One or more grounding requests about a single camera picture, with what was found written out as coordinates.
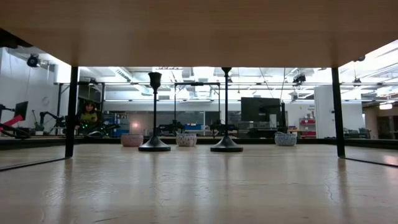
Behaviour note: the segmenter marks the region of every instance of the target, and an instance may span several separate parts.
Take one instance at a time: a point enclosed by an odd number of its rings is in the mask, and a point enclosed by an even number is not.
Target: computer monitor
[[[22,103],[17,103],[15,105],[15,113],[14,117],[21,115],[23,118],[23,121],[26,119],[26,111],[27,111],[27,103],[28,101],[22,102]]]
[[[242,121],[270,121],[270,115],[276,115],[277,122],[281,121],[279,98],[241,98]]]

